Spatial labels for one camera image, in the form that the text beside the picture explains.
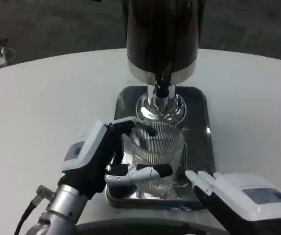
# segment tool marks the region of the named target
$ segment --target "white table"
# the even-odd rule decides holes
[[[13,234],[39,184],[56,188],[64,155],[82,124],[93,118],[110,122],[119,92],[140,84],[125,54],[83,52],[0,69],[0,234]],[[217,170],[260,172],[281,187],[281,60],[201,49],[195,74],[181,85],[207,96]],[[119,210],[104,194],[87,204],[80,223],[130,218],[223,229],[207,211]]]

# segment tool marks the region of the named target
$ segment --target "floor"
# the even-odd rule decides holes
[[[12,63],[125,47],[120,0],[0,0]],[[201,48],[281,59],[281,0],[208,0]]]

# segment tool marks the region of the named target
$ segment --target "glass cup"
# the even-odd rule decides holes
[[[151,121],[137,125],[130,139],[134,165],[170,164],[172,167],[171,176],[136,185],[141,192],[162,197],[172,187],[185,143],[183,135],[173,125]]]

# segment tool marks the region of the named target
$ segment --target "metal drip tray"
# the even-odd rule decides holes
[[[117,98],[115,119],[135,116],[136,103],[146,93],[146,89],[146,86],[125,88]],[[186,144],[172,188],[163,197],[157,198],[139,192],[136,186],[107,187],[106,196],[114,207],[202,209],[185,176],[185,170],[204,170],[209,173],[215,171],[206,98],[194,87],[176,87],[176,93],[183,98],[187,106],[185,119],[181,123]],[[132,163],[131,154],[126,147],[122,163]]]

